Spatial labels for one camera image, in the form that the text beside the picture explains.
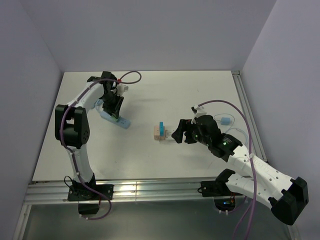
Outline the green plug adapter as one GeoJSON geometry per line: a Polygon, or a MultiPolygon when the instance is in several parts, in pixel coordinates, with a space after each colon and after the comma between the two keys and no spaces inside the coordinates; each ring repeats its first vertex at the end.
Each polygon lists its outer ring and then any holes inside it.
{"type": "Polygon", "coordinates": [[[111,119],[114,121],[114,122],[117,122],[119,120],[119,116],[117,115],[112,115],[111,116],[111,119]]]}

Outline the blue plug adapter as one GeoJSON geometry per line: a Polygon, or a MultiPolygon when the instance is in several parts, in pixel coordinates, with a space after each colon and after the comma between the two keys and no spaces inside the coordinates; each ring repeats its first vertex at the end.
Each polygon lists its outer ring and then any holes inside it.
{"type": "Polygon", "coordinates": [[[166,129],[164,126],[164,123],[162,121],[159,122],[159,136],[160,137],[165,137],[166,135],[166,129]]]}

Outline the pink cube socket adapter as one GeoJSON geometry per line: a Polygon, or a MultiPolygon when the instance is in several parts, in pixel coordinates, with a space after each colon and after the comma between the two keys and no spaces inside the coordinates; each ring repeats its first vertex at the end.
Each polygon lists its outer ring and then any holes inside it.
{"type": "Polygon", "coordinates": [[[154,128],[153,128],[153,138],[156,141],[164,141],[165,140],[165,137],[160,137],[159,125],[155,125],[154,128]]]}

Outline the light blue charger with cable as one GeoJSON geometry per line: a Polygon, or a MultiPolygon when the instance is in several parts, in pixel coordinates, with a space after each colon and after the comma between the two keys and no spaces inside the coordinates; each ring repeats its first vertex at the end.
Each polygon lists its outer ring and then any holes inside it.
{"type": "Polygon", "coordinates": [[[243,135],[240,139],[246,147],[249,146],[249,136],[246,131],[241,128],[238,128],[236,125],[236,118],[229,113],[220,113],[213,116],[213,119],[219,123],[223,128],[223,132],[226,134],[232,134],[236,137],[243,135]]]}

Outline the white plug adapter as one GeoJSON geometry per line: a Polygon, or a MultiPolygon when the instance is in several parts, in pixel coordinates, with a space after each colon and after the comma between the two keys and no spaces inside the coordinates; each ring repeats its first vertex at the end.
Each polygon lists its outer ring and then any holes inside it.
{"type": "Polygon", "coordinates": [[[170,128],[166,128],[165,129],[165,138],[164,138],[164,141],[166,142],[176,142],[174,140],[174,138],[172,137],[172,134],[174,133],[174,129],[170,129],[170,128]]]}

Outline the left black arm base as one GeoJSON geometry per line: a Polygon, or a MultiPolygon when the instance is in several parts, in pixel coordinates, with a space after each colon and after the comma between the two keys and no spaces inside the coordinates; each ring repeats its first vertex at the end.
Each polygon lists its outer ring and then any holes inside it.
{"type": "Polygon", "coordinates": [[[64,177],[64,184],[68,187],[67,200],[78,202],[78,213],[82,217],[90,217],[100,210],[102,201],[109,202],[109,214],[111,211],[111,200],[113,199],[113,184],[97,184],[95,176],[85,183],[86,187],[80,182],[73,180],[70,176],[64,177]]]}

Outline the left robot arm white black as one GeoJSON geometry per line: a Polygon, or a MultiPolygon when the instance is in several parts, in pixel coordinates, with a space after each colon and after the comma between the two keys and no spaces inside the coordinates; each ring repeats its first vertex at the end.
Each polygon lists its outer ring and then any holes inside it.
{"type": "Polygon", "coordinates": [[[98,193],[97,186],[90,183],[94,172],[87,152],[91,134],[88,112],[97,107],[103,118],[120,124],[123,121],[120,116],[123,94],[128,90],[129,87],[121,84],[114,74],[104,71],[100,77],[91,76],[84,89],[69,103],[55,107],[54,135],[69,155],[73,181],[83,183],[79,194],[86,200],[95,198],[98,193]]]}

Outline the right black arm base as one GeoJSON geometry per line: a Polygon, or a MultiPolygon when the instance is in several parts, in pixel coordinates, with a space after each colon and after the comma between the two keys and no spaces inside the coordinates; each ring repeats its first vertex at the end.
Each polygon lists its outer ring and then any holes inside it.
{"type": "Polygon", "coordinates": [[[232,212],[246,203],[247,198],[240,193],[230,191],[226,184],[217,180],[201,181],[197,192],[203,198],[213,198],[219,212],[232,212]]]}

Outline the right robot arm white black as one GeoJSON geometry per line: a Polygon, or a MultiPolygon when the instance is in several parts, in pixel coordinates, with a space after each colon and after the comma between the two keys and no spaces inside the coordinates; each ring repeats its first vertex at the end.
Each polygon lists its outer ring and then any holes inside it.
{"type": "Polygon", "coordinates": [[[309,203],[308,184],[303,178],[286,175],[252,155],[240,140],[221,132],[211,115],[181,119],[171,136],[178,144],[205,145],[215,157],[252,177],[245,179],[234,170],[223,170],[216,178],[216,189],[222,195],[233,192],[255,199],[289,226],[309,203]]]}

